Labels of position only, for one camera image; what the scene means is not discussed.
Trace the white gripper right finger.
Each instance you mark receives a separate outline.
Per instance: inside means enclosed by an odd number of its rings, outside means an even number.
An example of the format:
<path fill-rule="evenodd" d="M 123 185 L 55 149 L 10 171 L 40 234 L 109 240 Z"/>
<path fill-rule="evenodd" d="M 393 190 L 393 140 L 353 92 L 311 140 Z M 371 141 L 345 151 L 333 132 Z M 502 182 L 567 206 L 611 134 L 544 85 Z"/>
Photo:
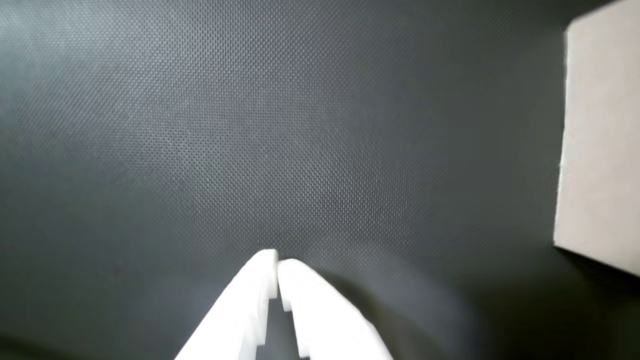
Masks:
<path fill-rule="evenodd" d="M 298 356 L 309 360 L 391 360 L 375 326 L 301 260 L 278 262 L 282 307 L 294 324 Z"/>

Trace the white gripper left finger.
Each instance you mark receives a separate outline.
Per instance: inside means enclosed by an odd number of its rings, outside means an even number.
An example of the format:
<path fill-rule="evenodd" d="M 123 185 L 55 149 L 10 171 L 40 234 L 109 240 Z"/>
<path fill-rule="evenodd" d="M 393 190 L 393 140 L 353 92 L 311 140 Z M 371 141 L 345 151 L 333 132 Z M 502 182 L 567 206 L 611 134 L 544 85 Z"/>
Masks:
<path fill-rule="evenodd" d="M 278 251 L 253 255 L 222 291 L 175 357 L 254 360 L 266 342 L 270 300 L 278 297 Z"/>

